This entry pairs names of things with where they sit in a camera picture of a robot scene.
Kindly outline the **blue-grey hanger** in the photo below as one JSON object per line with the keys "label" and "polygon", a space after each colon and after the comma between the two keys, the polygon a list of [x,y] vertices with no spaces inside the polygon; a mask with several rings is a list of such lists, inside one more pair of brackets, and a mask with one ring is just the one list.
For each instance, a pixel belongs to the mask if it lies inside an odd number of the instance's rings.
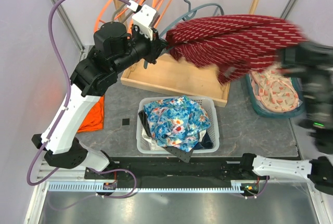
{"label": "blue-grey hanger", "polygon": [[191,6],[191,2],[189,0],[183,0],[187,5],[188,5],[188,11],[184,14],[182,14],[180,17],[178,17],[177,19],[175,19],[171,24],[169,24],[161,33],[160,33],[160,37],[164,36],[166,34],[166,32],[168,30],[170,30],[172,27],[174,27],[177,23],[181,22],[181,21],[188,21],[191,20],[195,17],[195,15],[197,14],[197,11],[206,8],[206,7],[210,7],[213,6],[215,7],[215,11],[213,13],[212,16],[221,16],[224,15],[224,10],[222,8],[221,5],[217,4],[217,3],[206,3],[206,4],[202,4],[200,6],[197,6],[195,8],[192,8]]}

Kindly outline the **red polka dot garment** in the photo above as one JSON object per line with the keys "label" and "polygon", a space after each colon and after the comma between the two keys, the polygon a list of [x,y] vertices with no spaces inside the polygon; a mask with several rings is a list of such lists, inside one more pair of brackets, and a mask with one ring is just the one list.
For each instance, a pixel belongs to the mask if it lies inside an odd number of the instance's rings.
{"label": "red polka dot garment", "polygon": [[251,71],[261,72],[277,60],[277,51],[306,41],[301,30],[282,18],[224,15],[191,19],[166,33],[169,54],[197,68],[216,66],[220,84]]}

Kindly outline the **blue floral garment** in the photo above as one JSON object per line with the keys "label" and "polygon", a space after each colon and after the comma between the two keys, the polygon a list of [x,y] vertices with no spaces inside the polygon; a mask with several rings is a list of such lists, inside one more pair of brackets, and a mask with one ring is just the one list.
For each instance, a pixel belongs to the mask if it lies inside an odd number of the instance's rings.
{"label": "blue floral garment", "polygon": [[143,106],[151,136],[161,147],[191,151],[199,133],[211,127],[204,108],[188,96],[160,99]]}

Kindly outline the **white pleated skirt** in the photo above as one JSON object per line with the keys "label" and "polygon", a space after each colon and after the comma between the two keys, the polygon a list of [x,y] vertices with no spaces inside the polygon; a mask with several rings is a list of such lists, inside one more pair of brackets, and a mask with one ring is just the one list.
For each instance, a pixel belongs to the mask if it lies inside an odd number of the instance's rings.
{"label": "white pleated skirt", "polygon": [[152,151],[164,151],[164,147],[158,146],[157,141],[151,137],[149,137],[146,133],[146,130],[142,128],[142,138],[149,145],[149,149]]}

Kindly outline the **blue denim skirt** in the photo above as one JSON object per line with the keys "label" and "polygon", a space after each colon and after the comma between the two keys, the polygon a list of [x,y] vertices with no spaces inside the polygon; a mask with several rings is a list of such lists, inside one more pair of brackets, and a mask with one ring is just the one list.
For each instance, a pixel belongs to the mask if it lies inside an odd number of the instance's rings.
{"label": "blue denim skirt", "polygon": [[209,150],[213,148],[213,142],[206,130],[198,133],[198,143],[195,145],[194,150]]}

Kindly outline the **black dotted garment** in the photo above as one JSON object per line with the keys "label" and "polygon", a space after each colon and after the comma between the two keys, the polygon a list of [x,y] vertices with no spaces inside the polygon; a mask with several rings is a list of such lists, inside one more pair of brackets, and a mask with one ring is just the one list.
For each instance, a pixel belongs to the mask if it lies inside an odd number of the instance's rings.
{"label": "black dotted garment", "polygon": [[[143,126],[143,128],[146,130],[146,133],[149,137],[153,138],[151,133],[150,133],[150,128],[149,128],[149,123],[148,123],[148,116],[144,113],[143,110],[138,112],[138,116],[140,119],[140,122]],[[167,146],[164,147],[165,151],[167,151],[168,153],[174,155],[175,157],[179,158],[181,161],[188,163],[192,153],[193,153],[193,149],[190,150],[189,152],[183,151],[177,147],[174,146]]]}

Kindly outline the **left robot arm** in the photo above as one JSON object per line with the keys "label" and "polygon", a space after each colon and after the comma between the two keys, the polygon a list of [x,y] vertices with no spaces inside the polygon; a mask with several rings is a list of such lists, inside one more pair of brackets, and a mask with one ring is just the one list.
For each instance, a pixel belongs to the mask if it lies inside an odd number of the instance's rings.
{"label": "left robot arm", "polygon": [[107,22],[94,33],[95,45],[80,61],[70,77],[71,94],[67,105],[59,109],[60,121],[53,120],[55,129],[35,134],[32,142],[46,152],[44,159],[56,168],[73,169],[79,165],[92,168],[103,179],[112,177],[114,166],[103,151],[81,143],[76,133],[92,107],[115,84],[118,74],[141,59],[155,64],[167,42],[152,29],[152,39],[141,28],[132,26],[128,33],[120,22]]}

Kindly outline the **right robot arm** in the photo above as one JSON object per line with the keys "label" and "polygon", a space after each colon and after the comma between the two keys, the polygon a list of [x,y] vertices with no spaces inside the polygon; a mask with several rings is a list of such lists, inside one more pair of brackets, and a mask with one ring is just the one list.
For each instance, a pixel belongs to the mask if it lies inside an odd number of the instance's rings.
{"label": "right robot arm", "polygon": [[309,135],[323,155],[295,161],[245,153],[238,166],[239,175],[244,179],[254,175],[303,179],[332,195],[332,47],[302,42],[279,53],[283,75],[301,81],[306,118],[298,125],[311,130]]}

